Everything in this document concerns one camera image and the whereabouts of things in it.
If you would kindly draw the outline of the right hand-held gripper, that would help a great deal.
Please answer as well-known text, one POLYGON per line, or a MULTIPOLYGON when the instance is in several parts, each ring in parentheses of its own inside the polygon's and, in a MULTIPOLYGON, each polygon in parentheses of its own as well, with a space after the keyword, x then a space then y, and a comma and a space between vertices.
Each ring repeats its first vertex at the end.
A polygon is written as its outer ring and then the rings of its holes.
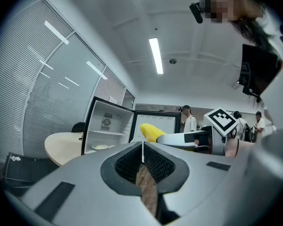
POLYGON ((233 138, 237 120, 221 107, 204 115, 205 126, 200 131, 161 135, 156 142, 186 150, 206 149, 209 154, 225 155, 225 145, 233 138))

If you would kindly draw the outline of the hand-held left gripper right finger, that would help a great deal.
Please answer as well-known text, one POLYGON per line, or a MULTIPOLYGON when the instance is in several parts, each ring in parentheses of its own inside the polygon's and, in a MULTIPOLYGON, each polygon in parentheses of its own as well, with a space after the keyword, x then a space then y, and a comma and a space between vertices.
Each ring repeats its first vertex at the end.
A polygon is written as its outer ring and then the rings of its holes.
POLYGON ((156 216, 147 226, 242 226, 243 174, 248 150, 235 158, 144 144, 144 162, 157 182, 156 216))

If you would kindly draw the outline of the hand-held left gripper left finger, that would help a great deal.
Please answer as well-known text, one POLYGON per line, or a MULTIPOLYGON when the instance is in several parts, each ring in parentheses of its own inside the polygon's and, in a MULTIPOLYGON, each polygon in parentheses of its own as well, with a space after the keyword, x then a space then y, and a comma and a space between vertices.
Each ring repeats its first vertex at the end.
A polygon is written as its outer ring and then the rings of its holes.
POLYGON ((77 157, 56 169, 22 197, 5 195, 31 226, 157 226, 142 192, 119 176, 116 161, 127 153, 141 160, 140 142, 77 157))

